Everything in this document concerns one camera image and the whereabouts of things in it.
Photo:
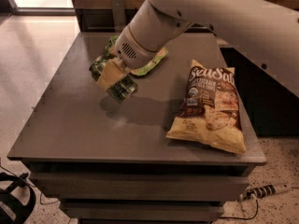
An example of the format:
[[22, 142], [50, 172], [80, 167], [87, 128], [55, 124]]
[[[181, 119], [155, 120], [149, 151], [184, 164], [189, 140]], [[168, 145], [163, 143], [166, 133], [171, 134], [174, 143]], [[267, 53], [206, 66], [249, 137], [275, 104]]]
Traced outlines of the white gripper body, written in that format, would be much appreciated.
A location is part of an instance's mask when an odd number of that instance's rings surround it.
[[158, 43], [152, 29], [127, 25], [115, 44], [116, 54], [131, 70], [146, 65], [157, 53]]

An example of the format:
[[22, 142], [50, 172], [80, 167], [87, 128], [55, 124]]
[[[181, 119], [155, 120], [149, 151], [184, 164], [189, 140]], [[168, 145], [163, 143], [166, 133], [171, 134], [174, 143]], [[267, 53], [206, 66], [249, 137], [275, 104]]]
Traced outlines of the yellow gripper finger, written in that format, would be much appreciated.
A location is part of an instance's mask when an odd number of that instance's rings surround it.
[[123, 59], [113, 58], [106, 62], [106, 65], [97, 80], [98, 86], [106, 91], [117, 82], [121, 81], [130, 73], [130, 69], [125, 65]]

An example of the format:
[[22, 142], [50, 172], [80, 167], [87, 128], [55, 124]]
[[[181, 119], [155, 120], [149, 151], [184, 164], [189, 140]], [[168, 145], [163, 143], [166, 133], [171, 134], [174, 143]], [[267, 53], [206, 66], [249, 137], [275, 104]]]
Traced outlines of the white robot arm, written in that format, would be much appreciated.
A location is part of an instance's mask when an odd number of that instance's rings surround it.
[[299, 12], [264, 0], [145, 0], [98, 84], [109, 89], [193, 24], [215, 33], [299, 96]]

